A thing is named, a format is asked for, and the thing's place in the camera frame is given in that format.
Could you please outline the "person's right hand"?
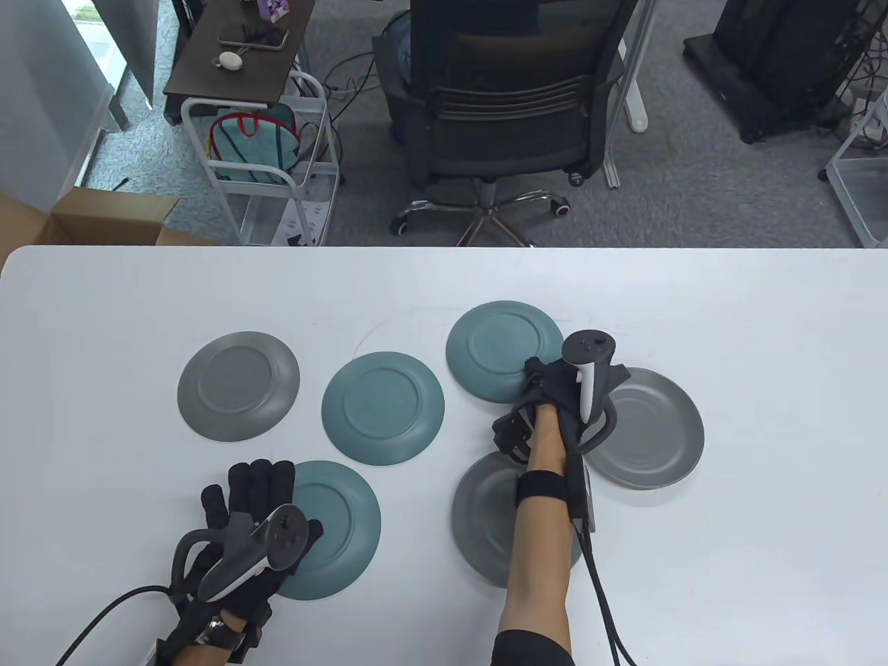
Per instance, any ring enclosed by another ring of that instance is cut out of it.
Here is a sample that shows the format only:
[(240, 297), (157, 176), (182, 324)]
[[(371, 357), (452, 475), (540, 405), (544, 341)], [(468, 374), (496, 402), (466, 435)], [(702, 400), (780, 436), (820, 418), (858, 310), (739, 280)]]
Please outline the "person's right hand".
[(631, 374), (625, 365), (594, 361), (581, 367), (558, 359), (544, 364), (532, 357), (524, 365), (524, 383), (513, 410), (493, 424), (494, 442), (518, 463), (530, 457), (537, 413), (555, 408), (568, 453), (586, 456), (615, 431), (618, 414), (611, 393)]

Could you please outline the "person's left hand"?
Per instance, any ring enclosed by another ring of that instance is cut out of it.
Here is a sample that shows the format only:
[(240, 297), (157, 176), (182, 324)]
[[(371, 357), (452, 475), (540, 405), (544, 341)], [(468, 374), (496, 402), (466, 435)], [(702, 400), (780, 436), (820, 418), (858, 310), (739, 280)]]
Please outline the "person's left hand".
[(292, 502), (295, 464), (236, 463), (228, 491), (203, 489), (206, 527), (178, 543), (171, 602), (180, 622), (169, 641), (238, 650), (256, 642), (271, 616), (271, 597), (324, 535)]

